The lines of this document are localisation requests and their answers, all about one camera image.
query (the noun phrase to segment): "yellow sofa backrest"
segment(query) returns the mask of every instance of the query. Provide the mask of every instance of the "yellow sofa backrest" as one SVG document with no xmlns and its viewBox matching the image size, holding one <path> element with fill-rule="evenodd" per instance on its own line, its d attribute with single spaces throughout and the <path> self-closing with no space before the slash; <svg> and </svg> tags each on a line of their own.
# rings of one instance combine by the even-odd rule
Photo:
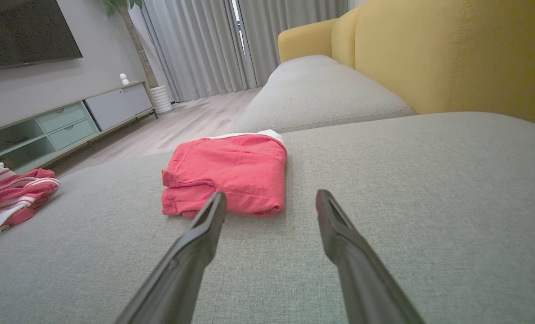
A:
<svg viewBox="0 0 535 324">
<path fill-rule="evenodd" d="M 418 114 L 486 111 L 535 123 L 535 0 L 371 0 L 284 31 L 278 43 L 282 62 L 331 56 Z"/>
</svg>

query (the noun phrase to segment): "folded clothing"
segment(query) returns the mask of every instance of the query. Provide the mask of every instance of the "folded clothing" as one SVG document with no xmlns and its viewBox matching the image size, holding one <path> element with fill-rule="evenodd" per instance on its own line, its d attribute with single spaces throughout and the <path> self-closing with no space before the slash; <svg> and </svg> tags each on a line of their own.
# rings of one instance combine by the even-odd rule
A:
<svg viewBox="0 0 535 324">
<path fill-rule="evenodd" d="M 228 212 L 275 216 L 284 209 L 286 159 L 284 141 L 272 130 L 183 143 L 161 172 L 163 213 L 195 217 L 212 193 L 224 191 Z"/>
<path fill-rule="evenodd" d="M 58 186 L 51 170 L 36 169 L 18 175 L 0 163 L 0 232 L 33 217 Z"/>
</svg>

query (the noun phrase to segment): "yellow sofa armrest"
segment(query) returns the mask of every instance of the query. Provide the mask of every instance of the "yellow sofa armrest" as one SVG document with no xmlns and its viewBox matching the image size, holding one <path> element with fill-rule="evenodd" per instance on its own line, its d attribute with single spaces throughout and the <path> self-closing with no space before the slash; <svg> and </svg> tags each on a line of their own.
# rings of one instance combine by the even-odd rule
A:
<svg viewBox="0 0 535 324">
<path fill-rule="evenodd" d="M 280 61 L 308 55 L 331 57 L 331 30 L 337 18 L 282 31 L 277 38 Z"/>
</svg>

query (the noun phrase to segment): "wooden floor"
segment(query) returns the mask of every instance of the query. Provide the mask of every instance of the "wooden floor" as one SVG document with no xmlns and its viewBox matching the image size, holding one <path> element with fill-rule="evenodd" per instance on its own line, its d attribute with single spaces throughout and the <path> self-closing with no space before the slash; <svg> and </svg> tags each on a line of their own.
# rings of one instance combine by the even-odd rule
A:
<svg viewBox="0 0 535 324">
<path fill-rule="evenodd" d="M 112 160 L 172 152 L 185 142 L 231 132 L 233 123 L 261 88 L 202 98 L 173 105 L 173 111 L 134 122 L 101 137 L 92 148 L 80 149 L 47 168 L 59 178 Z"/>
</svg>

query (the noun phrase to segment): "green drawer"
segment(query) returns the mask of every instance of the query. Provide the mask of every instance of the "green drawer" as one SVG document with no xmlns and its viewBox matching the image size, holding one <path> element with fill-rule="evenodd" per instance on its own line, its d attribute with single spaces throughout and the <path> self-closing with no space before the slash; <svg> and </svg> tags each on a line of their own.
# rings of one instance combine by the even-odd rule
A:
<svg viewBox="0 0 535 324">
<path fill-rule="evenodd" d="M 93 134 L 93 128 L 89 125 L 89 122 L 86 119 L 77 124 L 65 127 L 61 131 L 57 131 L 49 136 L 51 142 L 53 142 L 55 147 L 60 150 L 91 134 Z"/>
<path fill-rule="evenodd" d="M 43 116 L 37 117 L 37 119 L 45 132 L 51 133 L 65 125 L 84 119 L 85 117 L 80 104 L 77 103 L 75 105 L 70 105 L 69 107 L 57 109 L 51 113 L 46 113 Z"/>
</svg>

